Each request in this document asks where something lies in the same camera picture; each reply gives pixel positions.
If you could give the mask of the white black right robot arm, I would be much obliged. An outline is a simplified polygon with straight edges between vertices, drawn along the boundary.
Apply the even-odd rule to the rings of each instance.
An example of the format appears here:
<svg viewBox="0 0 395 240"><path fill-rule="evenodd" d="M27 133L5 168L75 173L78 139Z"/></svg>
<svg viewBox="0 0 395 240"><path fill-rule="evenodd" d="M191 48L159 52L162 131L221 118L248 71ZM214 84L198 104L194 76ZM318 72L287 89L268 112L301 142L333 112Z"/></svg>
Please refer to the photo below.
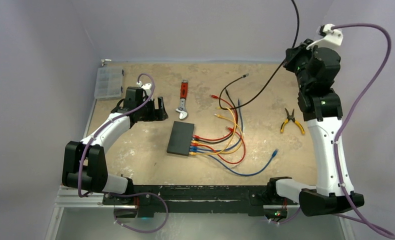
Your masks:
<svg viewBox="0 0 395 240"><path fill-rule="evenodd" d="M316 185L291 177L272 177L266 197L274 204L284 198L299 204L305 216L334 215L362 207L365 198L350 180L340 129L343 109L333 83L341 65L340 55L319 41L306 39L286 50L284 68L298 83L298 106L310 133L317 167Z"/></svg>

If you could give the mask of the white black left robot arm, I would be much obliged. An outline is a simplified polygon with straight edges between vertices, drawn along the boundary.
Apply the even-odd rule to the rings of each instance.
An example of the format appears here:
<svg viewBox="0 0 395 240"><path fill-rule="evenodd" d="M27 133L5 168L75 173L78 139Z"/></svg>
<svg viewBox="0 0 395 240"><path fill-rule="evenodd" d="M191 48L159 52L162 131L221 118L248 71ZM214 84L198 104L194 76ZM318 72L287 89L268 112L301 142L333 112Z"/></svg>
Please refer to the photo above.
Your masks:
<svg viewBox="0 0 395 240"><path fill-rule="evenodd" d="M81 141L70 141L64 150L62 185L87 193L110 193L123 205L135 197L133 180L110 174L106 153L116 140L137 122L168 118L164 99L152 97L149 89L128 87L105 122Z"/></svg>

